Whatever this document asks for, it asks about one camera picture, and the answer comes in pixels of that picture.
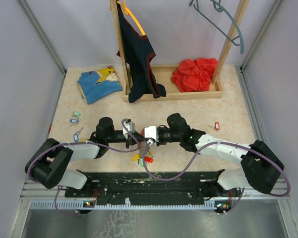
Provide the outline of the keys with coloured tags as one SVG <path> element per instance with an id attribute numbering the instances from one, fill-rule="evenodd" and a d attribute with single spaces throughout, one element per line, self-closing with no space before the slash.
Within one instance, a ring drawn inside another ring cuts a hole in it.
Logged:
<path id="1" fill-rule="evenodd" d="M 150 147 L 145 151 L 145 146 L 140 145 L 137 154 L 132 157 L 133 162 L 137 162 L 138 165 L 144 167 L 144 164 L 151 164 L 154 162 L 153 152 Z"/>

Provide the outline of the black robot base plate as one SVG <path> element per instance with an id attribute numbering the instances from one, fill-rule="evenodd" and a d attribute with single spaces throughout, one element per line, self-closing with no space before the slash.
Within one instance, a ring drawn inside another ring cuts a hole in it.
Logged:
<path id="1" fill-rule="evenodd" d="M 154 179 L 145 172 L 85 173 L 87 182 L 78 190 L 65 188 L 66 198 L 93 197 L 98 205 L 123 205 L 129 199 L 131 205 L 203 205 L 212 198 L 239 197 L 236 188 L 223 189 L 217 179 L 222 170 L 215 172 L 185 172 L 173 181 L 172 172 L 155 173 Z"/>

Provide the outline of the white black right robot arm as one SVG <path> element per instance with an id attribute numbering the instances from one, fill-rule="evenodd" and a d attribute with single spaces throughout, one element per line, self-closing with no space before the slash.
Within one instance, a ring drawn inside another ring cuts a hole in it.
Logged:
<path id="1" fill-rule="evenodd" d="M 224 170 L 212 183 L 212 191 L 217 196 L 224 196 L 233 188 L 247 186 L 260 193 L 271 194 L 285 169 L 263 141 L 242 144 L 222 140 L 191 128 L 179 113 L 171 114 L 167 124 L 157 128 L 158 145 L 178 142 L 183 149 L 195 155 L 214 156 L 238 166 L 234 170 Z"/>

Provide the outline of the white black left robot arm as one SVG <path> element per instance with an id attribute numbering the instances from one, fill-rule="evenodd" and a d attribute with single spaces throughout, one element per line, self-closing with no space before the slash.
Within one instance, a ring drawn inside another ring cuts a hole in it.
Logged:
<path id="1" fill-rule="evenodd" d="M 103 117 L 90 138 L 85 142 L 60 143 L 53 138 L 47 139 L 25 166 L 28 177 L 51 189 L 56 186 L 76 189 L 81 196 L 87 197 L 93 192 L 93 184 L 87 181 L 83 172 L 69 170 L 73 161 L 101 158 L 108 150 L 130 153 L 129 147 L 140 143 L 144 136 L 135 130 L 130 119 L 121 121 L 122 130 L 114 128 L 113 120 Z"/>

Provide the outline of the metal key organizer red handle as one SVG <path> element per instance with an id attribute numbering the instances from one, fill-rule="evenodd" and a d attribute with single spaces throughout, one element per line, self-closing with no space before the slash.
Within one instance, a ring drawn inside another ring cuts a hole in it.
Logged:
<path id="1" fill-rule="evenodd" d="M 145 138 L 145 129 L 143 128 L 142 131 L 140 132 L 141 138 L 139 139 L 139 150 L 142 151 L 144 150 L 147 140 Z"/>

